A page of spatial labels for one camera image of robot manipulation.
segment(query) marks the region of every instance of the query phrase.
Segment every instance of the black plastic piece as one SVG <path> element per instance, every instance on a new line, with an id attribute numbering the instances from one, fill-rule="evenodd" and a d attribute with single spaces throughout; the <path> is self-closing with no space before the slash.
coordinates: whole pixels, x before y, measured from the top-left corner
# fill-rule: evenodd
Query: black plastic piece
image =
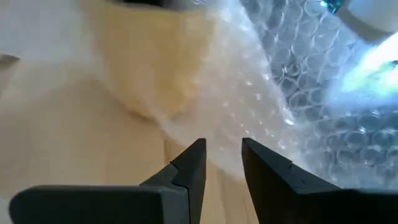
<path id="1" fill-rule="evenodd" d="M 341 189 L 249 138 L 242 157 L 260 224 L 398 223 L 397 192 Z"/>
<path id="2" fill-rule="evenodd" d="M 10 216 L 14 224 L 196 224 L 205 174 L 206 141 L 199 139 L 140 186 L 33 187 L 11 200 Z"/>
<path id="3" fill-rule="evenodd" d="M 107 0 L 122 3 L 126 6 L 157 6 L 172 11 L 199 9 L 206 6 L 207 0 Z"/>

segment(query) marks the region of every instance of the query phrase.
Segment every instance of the white object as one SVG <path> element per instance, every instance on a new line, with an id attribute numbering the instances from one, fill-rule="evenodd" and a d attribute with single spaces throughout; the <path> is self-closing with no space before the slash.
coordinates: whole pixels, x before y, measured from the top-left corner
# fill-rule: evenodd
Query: white object
<path id="1" fill-rule="evenodd" d="M 91 61 L 79 0 L 0 1 L 0 52 L 49 63 Z"/>
<path id="2" fill-rule="evenodd" d="M 348 10 L 371 27 L 386 31 L 398 31 L 397 0 L 351 0 Z"/>

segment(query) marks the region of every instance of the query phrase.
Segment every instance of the white plastic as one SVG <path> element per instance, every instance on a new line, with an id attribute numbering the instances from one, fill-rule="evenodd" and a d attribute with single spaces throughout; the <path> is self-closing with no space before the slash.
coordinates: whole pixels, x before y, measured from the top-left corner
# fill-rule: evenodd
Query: white plastic
<path id="1" fill-rule="evenodd" d="M 350 0 L 347 8 L 355 17 L 377 30 L 398 31 L 396 0 Z"/>

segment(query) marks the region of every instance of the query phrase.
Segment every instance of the packaging material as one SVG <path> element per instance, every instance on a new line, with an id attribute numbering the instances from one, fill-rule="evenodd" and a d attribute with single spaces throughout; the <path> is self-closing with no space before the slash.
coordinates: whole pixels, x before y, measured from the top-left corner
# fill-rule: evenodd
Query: packaging material
<path id="1" fill-rule="evenodd" d="M 142 91 L 170 136 L 184 145 L 207 138 L 209 158 L 236 177 L 241 138 L 251 137 L 341 187 L 398 187 L 395 110 L 330 100 L 377 46 L 316 0 L 230 0 L 206 15 L 213 32 L 188 110 L 171 118 Z"/>

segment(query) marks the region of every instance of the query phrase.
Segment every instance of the plastic bubble wrap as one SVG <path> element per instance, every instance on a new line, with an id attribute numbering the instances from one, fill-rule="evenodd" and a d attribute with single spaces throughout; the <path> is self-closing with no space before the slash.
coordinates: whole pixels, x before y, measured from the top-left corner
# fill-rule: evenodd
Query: plastic bubble wrap
<path id="1" fill-rule="evenodd" d="M 330 101 L 377 46 L 316 0 L 228 1 L 211 16 L 197 101 L 175 119 L 153 109 L 173 138 L 206 137 L 209 158 L 238 177 L 241 138 L 251 137 L 340 187 L 398 188 L 398 111 L 342 106 L 357 93 Z"/>

